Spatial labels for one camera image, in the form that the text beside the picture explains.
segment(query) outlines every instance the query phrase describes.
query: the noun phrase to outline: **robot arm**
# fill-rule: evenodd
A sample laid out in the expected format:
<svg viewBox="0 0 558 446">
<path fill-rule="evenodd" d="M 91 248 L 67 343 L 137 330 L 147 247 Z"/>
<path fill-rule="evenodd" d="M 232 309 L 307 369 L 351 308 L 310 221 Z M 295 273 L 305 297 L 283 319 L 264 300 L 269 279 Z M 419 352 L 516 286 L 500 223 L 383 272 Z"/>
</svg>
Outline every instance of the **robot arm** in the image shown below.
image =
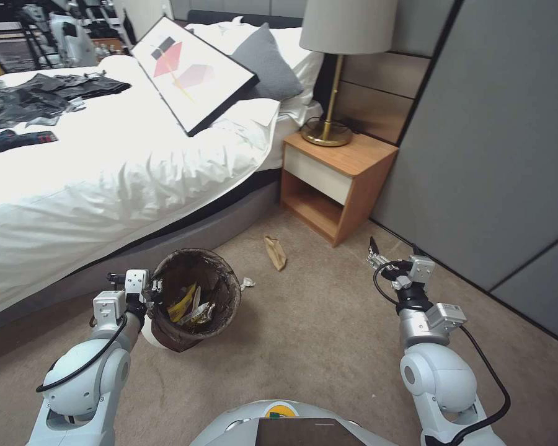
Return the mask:
<svg viewBox="0 0 558 446">
<path fill-rule="evenodd" d="M 27 446 L 112 446 L 113 421 L 144 323 L 149 271 L 130 269 L 125 290 L 93 299 L 91 338 L 59 358 L 37 391 L 42 407 Z"/>
<path fill-rule="evenodd" d="M 436 264 L 414 247 L 409 261 L 389 261 L 380 255 L 373 238 L 368 249 L 368 262 L 375 268 L 374 284 L 378 291 L 396 305 L 401 320 L 401 377 L 414 398 L 422 425 L 422 446 L 491 445 L 504 443 L 494 434 L 491 424 L 510 408 L 510 397 L 496 376 L 475 339 L 463 324 L 467 318 L 458 305 L 432 304 L 424 291 Z M 380 289 L 376 277 L 381 274 L 391 281 L 398 302 Z M 446 346 L 450 333 L 462 329 L 486 363 L 505 396 L 505 404 L 488 417 L 477 397 L 477 380 L 468 364 Z M 449 421 L 445 413 L 455 414 Z"/>
</svg>

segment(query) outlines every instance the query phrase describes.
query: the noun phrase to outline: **nightstand drawer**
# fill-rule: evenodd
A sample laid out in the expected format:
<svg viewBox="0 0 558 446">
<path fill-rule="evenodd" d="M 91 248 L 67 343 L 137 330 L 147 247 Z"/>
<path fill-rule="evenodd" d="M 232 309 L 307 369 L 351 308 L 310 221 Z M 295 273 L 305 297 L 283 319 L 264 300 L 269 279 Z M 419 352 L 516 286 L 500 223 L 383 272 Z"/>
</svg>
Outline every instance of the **nightstand drawer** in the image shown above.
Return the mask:
<svg viewBox="0 0 558 446">
<path fill-rule="evenodd" d="M 313 188 L 345 204 L 352 179 L 285 144 L 283 168 Z"/>
</svg>

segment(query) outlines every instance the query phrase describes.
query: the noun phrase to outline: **white bedsheet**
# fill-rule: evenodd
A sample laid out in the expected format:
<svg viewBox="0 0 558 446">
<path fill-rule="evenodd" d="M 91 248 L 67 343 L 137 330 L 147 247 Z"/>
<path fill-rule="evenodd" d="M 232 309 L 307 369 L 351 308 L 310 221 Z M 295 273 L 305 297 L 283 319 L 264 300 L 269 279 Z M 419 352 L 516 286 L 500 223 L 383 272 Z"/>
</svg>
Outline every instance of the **white bedsheet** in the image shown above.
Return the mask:
<svg viewBox="0 0 558 446">
<path fill-rule="evenodd" d="M 297 132 L 308 119 L 316 118 L 321 115 L 322 106 L 316 101 L 312 101 L 312 103 L 305 108 L 305 112 L 302 113 L 301 123 L 294 120 L 291 115 L 280 112 L 277 117 L 277 125 L 275 126 L 271 151 L 258 170 L 281 168 L 281 166 L 283 166 L 283 140 L 292 133 Z"/>
<path fill-rule="evenodd" d="M 54 127 L 19 125 L 59 141 L 0 154 L 0 311 L 210 203 L 270 151 L 276 101 L 238 102 L 188 138 L 133 58 L 111 56 L 101 69 L 132 88 L 89 99 Z"/>
</svg>

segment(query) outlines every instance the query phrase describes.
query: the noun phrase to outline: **brown trash bin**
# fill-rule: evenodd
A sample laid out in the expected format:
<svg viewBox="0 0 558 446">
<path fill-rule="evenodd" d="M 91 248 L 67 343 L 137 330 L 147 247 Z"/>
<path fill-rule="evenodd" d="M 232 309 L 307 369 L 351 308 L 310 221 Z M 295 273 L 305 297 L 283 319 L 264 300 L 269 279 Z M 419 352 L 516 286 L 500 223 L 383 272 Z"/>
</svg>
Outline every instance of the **brown trash bin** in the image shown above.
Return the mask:
<svg viewBox="0 0 558 446">
<path fill-rule="evenodd" d="M 147 311 L 153 336 L 165 347 L 182 352 L 203 339 L 221 333 L 231 323 L 242 299 L 240 283 L 231 267 L 216 253 L 204 249 L 185 248 L 173 252 L 153 273 L 162 279 L 162 305 Z M 169 320 L 167 307 L 178 301 L 181 288 L 194 282 L 201 287 L 201 302 L 215 302 L 211 321 L 185 329 Z"/>
</svg>

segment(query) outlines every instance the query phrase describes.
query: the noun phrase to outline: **picture frame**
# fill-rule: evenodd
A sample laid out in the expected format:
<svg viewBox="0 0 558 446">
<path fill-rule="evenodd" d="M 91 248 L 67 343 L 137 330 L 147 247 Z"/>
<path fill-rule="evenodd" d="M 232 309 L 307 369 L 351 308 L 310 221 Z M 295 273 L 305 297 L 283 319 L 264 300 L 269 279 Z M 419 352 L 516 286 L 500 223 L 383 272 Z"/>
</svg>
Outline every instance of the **picture frame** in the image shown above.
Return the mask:
<svg viewBox="0 0 558 446">
<path fill-rule="evenodd" d="M 165 16 L 131 53 L 188 136 L 209 127 L 259 82 L 256 73 Z"/>
</svg>

